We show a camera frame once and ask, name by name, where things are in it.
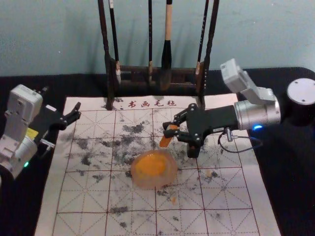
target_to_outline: black cable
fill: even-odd
[[[221,144],[221,137],[222,137],[222,135],[224,135],[224,134],[225,134],[225,131],[223,131],[223,132],[219,135],[218,144],[220,145],[220,147],[221,147],[224,151],[227,151],[227,152],[230,152],[230,153],[240,153],[240,152],[252,150],[252,149],[255,149],[255,148],[259,148],[259,147],[261,147],[261,146],[263,145],[263,142],[262,142],[260,139],[257,139],[257,138],[254,138],[254,137],[237,136],[238,138],[241,138],[241,139],[249,139],[249,140],[256,141],[256,142],[258,142],[258,144],[255,145],[255,146],[252,146],[252,147],[250,147],[250,148],[244,149],[244,150],[240,150],[240,151],[230,151],[230,150],[226,149],[225,147],[223,147],[223,145]]]

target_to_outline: calligraphy brush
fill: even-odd
[[[116,24],[115,24],[115,15],[114,15],[114,0],[108,0],[109,4],[109,12],[110,12],[110,21],[112,23],[112,32],[113,32],[113,41],[114,41],[114,50],[115,50],[115,61],[116,61],[116,77],[118,83],[120,84],[121,79],[121,71],[119,64],[119,56],[118,56],[118,44],[117,44],[117,35],[116,35]]]
[[[162,67],[159,78],[161,90],[167,90],[172,80],[172,51],[171,51],[171,32],[172,32],[172,0],[166,0],[165,16],[165,41],[162,53]]]
[[[208,15],[208,5],[209,5],[209,0],[206,0],[205,11],[203,14],[202,28],[201,28],[201,37],[200,37],[200,43],[199,43],[197,66],[196,66],[196,72],[195,72],[195,81],[196,81],[197,92],[200,91],[200,87],[201,87],[202,73],[200,73],[200,71],[203,71],[203,63],[204,62],[200,63],[200,59],[201,59],[203,37],[205,35],[206,21],[207,21],[207,15]]]
[[[152,0],[149,0],[149,83],[152,81]]]
[[[203,66],[203,71],[202,71],[202,83],[200,86],[200,92],[203,92],[203,93],[204,93],[204,89],[206,88],[206,82],[207,82],[208,73],[209,73],[210,53],[211,53],[211,48],[212,48],[213,37],[215,35],[219,2],[220,0],[214,0],[213,7],[212,7],[211,21],[210,21],[210,28],[209,28],[209,38],[208,38],[206,56],[204,59],[204,66]]]

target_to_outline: black table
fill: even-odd
[[[297,78],[315,80],[315,73],[301,67],[248,69],[260,87],[275,94],[286,90]],[[219,71],[210,71],[206,94],[229,93]],[[62,111],[67,96],[100,97],[106,94],[104,75],[55,75],[30,77],[0,77],[0,134],[4,129],[4,111],[9,92],[18,84],[32,89],[49,86],[45,102]],[[124,91],[124,95],[139,96],[144,92]],[[49,135],[57,139],[57,132]],[[315,235],[315,139],[311,127],[293,127],[287,123],[266,127],[250,135],[260,138],[264,146],[256,149],[263,181],[282,235]],[[43,159],[33,158],[18,178],[3,186],[0,203],[0,235],[31,236],[36,229],[52,153]]]

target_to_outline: yellow label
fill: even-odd
[[[38,132],[36,130],[28,128],[28,130],[26,131],[26,135],[29,136],[32,140],[34,140],[35,137],[38,135]]]

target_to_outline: orange object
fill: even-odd
[[[178,126],[177,126],[177,125],[174,125],[174,124],[170,124],[170,125],[168,126],[167,130],[169,130],[169,129],[178,129]],[[166,137],[163,135],[163,137],[162,137],[162,139],[161,139],[161,141],[160,141],[160,143],[159,143],[159,146],[160,146],[161,148],[167,148],[168,145],[169,145],[169,143],[172,141],[172,139],[173,139],[173,137],[171,137],[171,138],[166,138]]]
[[[151,150],[138,156],[131,165],[132,181],[143,189],[160,189],[177,174],[174,158],[164,150]]]

